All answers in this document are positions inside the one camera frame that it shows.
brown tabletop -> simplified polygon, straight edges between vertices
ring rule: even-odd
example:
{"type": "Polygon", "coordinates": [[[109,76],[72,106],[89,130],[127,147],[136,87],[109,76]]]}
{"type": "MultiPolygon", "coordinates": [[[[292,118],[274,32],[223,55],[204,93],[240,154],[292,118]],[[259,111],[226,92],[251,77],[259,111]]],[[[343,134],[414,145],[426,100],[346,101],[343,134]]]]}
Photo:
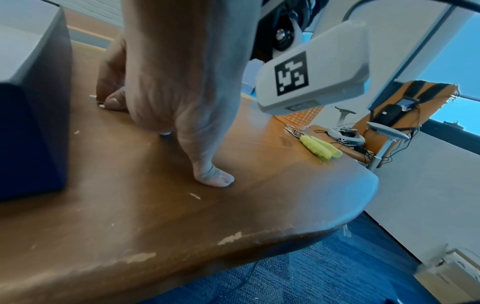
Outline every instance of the brown tabletop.
{"type": "Polygon", "coordinates": [[[104,50],[72,45],[68,186],[0,203],[2,304],[135,303],[308,246],[377,189],[360,164],[320,161],[245,98],[214,158],[235,182],[202,185],[174,136],[97,106],[104,50]]]}

white robot part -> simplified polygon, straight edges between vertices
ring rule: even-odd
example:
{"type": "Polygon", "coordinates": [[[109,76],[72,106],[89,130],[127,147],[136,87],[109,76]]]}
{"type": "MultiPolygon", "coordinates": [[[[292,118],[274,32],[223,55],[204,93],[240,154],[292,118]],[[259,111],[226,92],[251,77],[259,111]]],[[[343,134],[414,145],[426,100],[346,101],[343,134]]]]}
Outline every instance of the white robot part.
{"type": "Polygon", "coordinates": [[[360,96],[370,82],[369,59],[366,23],[343,22],[263,65],[258,106],[286,115],[360,96]]]}

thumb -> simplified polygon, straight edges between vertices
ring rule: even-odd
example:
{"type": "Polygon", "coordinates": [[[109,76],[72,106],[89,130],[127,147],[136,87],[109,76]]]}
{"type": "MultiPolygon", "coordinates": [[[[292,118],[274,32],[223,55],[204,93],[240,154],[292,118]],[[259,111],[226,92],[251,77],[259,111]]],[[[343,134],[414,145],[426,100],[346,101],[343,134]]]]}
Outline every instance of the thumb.
{"type": "Polygon", "coordinates": [[[104,108],[113,111],[122,111],[127,109],[127,101],[125,100],[125,87],[118,89],[110,94],[103,104],[104,108]]]}

orange chair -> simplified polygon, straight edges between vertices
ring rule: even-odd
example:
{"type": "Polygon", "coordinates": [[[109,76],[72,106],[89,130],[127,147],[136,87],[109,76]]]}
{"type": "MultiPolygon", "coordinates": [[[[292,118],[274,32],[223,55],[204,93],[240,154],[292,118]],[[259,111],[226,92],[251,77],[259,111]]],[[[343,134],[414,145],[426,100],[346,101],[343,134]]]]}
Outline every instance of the orange chair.
{"type": "MultiPolygon", "coordinates": [[[[379,126],[370,123],[371,117],[376,117],[388,104],[396,104],[398,101],[404,98],[407,89],[413,81],[409,81],[403,84],[392,96],[390,96],[384,103],[376,107],[372,115],[367,115],[358,121],[353,129],[357,129],[360,134],[365,138],[365,144],[363,148],[369,151],[371,157],[368,157],[365,154],[362,154],[349,146],[338,143],[336,140],[328,136],[327,128],[311,125],[309,128],[314,131],[318,138],[327,141],[333,144],[336,148],[340,149],[343,153],[350,156],[353,159],[356,159],[364,163],[370,171],[374,171],[383,161],[387,159],[387,156],[390,154],[392,148],[397,144],[397,139],[406,139],[399,134],[396,129],[401,130],[403,134],[412,133],[413,129],[417,129],[421,124],[427,121],[431,115],[433,115],[438,109],[440,109],[448,100],[452,100],[458,95],[458,86],[457,85],[446,85],[441,91],[439,91],[435,96],[430,98],[428,101],[418,104],[417,109],[412,109],[407,112],[400,120],[398,120],[391,128],[387,126],[379,126]]],[[[423,92],[436,83],[430,82],[416,82],[416,85],[422,85],[421,88],[416,92],[412,97],[418,98],[423,92]]]]}

qr code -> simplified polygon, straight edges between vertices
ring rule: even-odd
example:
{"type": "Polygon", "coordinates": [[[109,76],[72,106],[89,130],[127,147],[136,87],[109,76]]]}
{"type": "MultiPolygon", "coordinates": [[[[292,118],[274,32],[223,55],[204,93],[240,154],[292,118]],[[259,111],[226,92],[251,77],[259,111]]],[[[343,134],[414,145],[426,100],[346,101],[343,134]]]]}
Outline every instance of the qr code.
{"type": "Polygon", "coordinates": [[[309,85],[307,54],[302,52],[275,66],[278,96],[309,85]]]}

